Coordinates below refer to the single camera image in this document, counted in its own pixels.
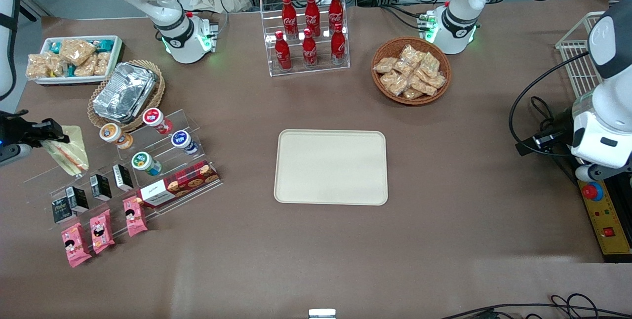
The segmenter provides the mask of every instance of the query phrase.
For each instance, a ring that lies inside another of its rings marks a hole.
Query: black box
[[[68,204],[70,204],[70,210],[74,210],[78,213],[88,211],[88,198],[85,196],[83,189],[69,187],[66,188],[66,198],[68,198]]]
[[[73,215],[73,211],[70,210],[68,198],[63,197],[52,202],[52,218],[55,224],[59,224],[73,217],[75,217],[75,215]]]
[[[93,175],[92,177],[90,177],[90,186],[92,187],[92,196],[95,197],[95,199],[112,199],[110,184],[106,177],[103,177],[102,175]]]
[[[131,181],[131,175],[129,174],[129,170],[127,168],[124,168],[120,164],[115,164],[112,167],[112,170],[115,173],[115,182],[117,183],[118,188],[125,192],[134,189],[134,184]]]

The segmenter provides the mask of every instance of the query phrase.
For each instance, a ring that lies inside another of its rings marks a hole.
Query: emergency stop button
[[[591,182],[582,187],[582,195],[595,202],[603,199],[603,188],[596,182]]]

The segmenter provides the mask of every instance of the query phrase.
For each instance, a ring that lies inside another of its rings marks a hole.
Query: pink snack package
[[[125,220],[127,221],[127,232],[129,236],[134,236],[139,232],[147,230],[145,210],[141,204],[143,204],[143,200],[136,196],[129,197],[122,202],[122,206],[125,209]]]
[[[109,245],[115,244],[110,227],[110,209],[90,219],[90,235],[92,248],[97,254]]]
[[[61,240],[64,241],[66,257],[68,258],[70,267],[77,267],[77,265],[92,257],[83,243],[83,227],[81,223],[74,224],[65,231],[62,231]]]

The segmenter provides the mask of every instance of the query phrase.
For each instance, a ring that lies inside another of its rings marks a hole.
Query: clear acrylic bottle rack
[[[303,29],[305,24],[305,6],[307,0],[292,0],[294,9],[296,9],[296,21],[298,22],[299,37],[298,40],[287,40],[289,45],[289,54],[292,59],[292,69],[287,72],[280,70],[275,52],[275,31],[283,31],[283,20],[281,18],[281,9],[283,3],[281,0],[261,0],[260,12],[261,22],[264,28],[264,43],[266,44],[266,55],[268,58],[268,69],[270,76],[281,76],[290,74],[302,74],[305,72],[348,69],[351,65],[349,51],[349,30],[347,25],[347,4],[345,0],[340,0],[343,4],[343,34],[345,35],[345,62],[342,65],[334,65],[331,62],[331,34],[329,31],[329,5],[331,0],[316,0],[318,10],[320,11],[320,36],[314,37],[316,42],[316,51],[318,53],[318,65],[313,69],[306,69],[303,65],[303,39],[305,34]]]

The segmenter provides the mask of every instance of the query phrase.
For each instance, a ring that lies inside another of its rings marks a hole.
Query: red button
[[[592,184],[586,184],[586,186],[583,186],[582,194],[588,199],[594,199],[599,195],[598,190]]]

